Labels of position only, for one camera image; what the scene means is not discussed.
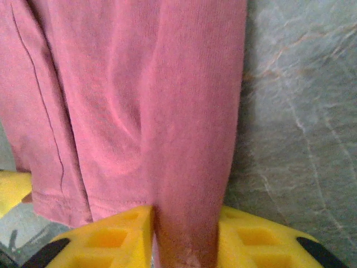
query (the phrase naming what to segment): yellow plastic object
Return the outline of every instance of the yellow plastic object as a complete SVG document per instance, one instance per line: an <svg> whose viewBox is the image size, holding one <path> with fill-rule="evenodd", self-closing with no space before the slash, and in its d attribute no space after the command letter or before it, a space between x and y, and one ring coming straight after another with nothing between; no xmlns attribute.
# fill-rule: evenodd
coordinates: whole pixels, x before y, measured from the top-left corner
<svg viewBox="0 0 357 268"><path fill-rule="evenodd" d="M143 206L63 233L53 241L70 242L46 267L150 268L152 220L152 208ZM322 268L297 237L317 242L303 232L223 207L218 268Z"/></svg>
<svg viewBox="0 0 357 268"><path fill-rule="evenodd" d="M30 192L30 173L0 171L0 218Z"/></svg>
<svg viewBox="0 0 357 268"><path fill-rule="evenodd" d="M312 236L224 207L219 221L219 268L322 268L296 241Z"/></svg>
<svg viewBox="0 0 357 268"><path fill-rule="evenodd" d="M63 233L70 243L47 268L150 267L153 210L141 206Z"/></svg>

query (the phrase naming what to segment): pink fabric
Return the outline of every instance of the pink fabric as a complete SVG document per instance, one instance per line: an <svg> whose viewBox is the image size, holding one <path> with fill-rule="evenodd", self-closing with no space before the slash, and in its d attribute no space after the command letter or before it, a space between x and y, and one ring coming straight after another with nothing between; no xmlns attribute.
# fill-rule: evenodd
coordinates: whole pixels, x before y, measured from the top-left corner
<svg viewBox="0 0 357 268"><path fill-rule="evenodd" d="M245 0L1 0L0 117L35 212L156 206L163 267L214 267Z"/></svg>

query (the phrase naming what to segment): seam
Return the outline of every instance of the seam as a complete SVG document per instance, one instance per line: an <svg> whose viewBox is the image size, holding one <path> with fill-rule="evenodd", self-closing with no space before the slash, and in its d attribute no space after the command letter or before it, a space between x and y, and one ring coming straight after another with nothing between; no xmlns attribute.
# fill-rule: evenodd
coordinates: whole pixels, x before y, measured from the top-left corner
<svg viewBox="0 0 357 268"><path fill-rule="evenodd" d="M103 209L103 210L106 210L106 211L115 212L115 213L119 213L121 211L120 209L104 208L104 207L102 207L100 205L96 205L96 204L92 204L91 206L97 207L97 208L100 208L100 209Z"/></svg>
<svg viewBox="0 0 357 268"><path fill-rule="evenodd" d="M76 208L76 207L70 207L70 206L65 205L65 204L62 204L62 203L56 203L56 204L54 205L53 203L51 203L51 202L48 201L48 200L43 200L43 199L39 199L39 198L36 198L36 197L34 197L34 200L37 200L37 201L38 201L38 202L37 202L37 206L39 206L39 207L44 207L43 204L46 204L46 205L50 205L50 207L52 207L52 208L55 208L55 206L58 205L60 208L65 209L65 210L70 210L70 211L75 210L75 211L77 211L77 212L89 212L89 211L86 210L86 209L82 210L82 209L79 209L79 208Z"/></svg>
<svg viewBox="0 0 357 268"><path fill-rule="evenodd" d="M12 7L12 4L10 3L10 7L11 7L11 14L12 14L12 19L13 19L13 22L15 24L15 28L16 28L16 32L17 32L17 35L20 39L20 42L28 56L28 58L30 59L30 62L32 64L32 68L33 68L33 73L35 75L35 80L36 80L36 84L37 84L37 88L38 88L38 92L40 93L40 96L41 96L41 102L42 104L44 105L44 108L45 108L45 112L46 112L46 115L47 115L47 119L49 121L49 125L50 125L50 128L51 128L51 131L52 131L52 136L53 136L53 139L54 139L54 142L55 142L55 145L56 145L56 149L57 149L57 155L58 155L58 158L59 158L59 162L61 164L61 167L62 167L62 174L61 174L61 192L62 192L62 195L64 196L63 194L63 189L62 189L62 181L63 181L63 176L64 176L64 165L63 165L63 162L61 160L61 156L60 156L60 150L59 150L59 147L58 147L58 143L56 141L56 137L55 137L55 131L52 127L52 124L51 124L51 120L50 120L50 115L49 115L49 112L47 110L47 107L46 107L46 104L45 104L45 101L44 101L44 97L42 95L42 91L41 91L41 87L40 87L40 83L38 82L38 77L37 77L37 73L36 73L36 67L35 67L35 63L33 62L32 60L32 57L30 55L30 52L28 51L25 43L23 42L23 39L21 37L21 34L20 34L20 31L18 29L18 26L17 26L17 22L16 22L16 19L15 19L15 14L13 12L13 7Z"/></svg>

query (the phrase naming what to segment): black rubber tip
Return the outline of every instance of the black rubber tip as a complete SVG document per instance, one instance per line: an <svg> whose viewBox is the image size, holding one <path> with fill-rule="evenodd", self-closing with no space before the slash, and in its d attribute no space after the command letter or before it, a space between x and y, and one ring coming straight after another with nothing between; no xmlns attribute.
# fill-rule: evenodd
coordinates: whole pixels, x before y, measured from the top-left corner
<svg viewBox="0 0 357 268"><path fill-rule="evenodd" d="M33 255L21 268L45 268L70 242L68 238L62 238L48 243L38 253Z"/></svg>
<svg viewBox="0 0 357 268"><path fill-rule="evenodd" d="M296 240L324 268L348 268L322 244L306 237L297 237Z"/></svg>

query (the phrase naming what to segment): gray marble surface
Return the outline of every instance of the gray marble surface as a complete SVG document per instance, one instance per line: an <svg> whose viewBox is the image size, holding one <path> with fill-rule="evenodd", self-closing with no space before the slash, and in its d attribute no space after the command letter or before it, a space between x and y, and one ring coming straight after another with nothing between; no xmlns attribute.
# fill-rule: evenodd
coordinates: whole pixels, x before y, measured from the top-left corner
<svg viewBox="0 0 357 268"><path fill-rule="evenodd" d="M250 0L226 204L357 267L357 1Z"/></svg>

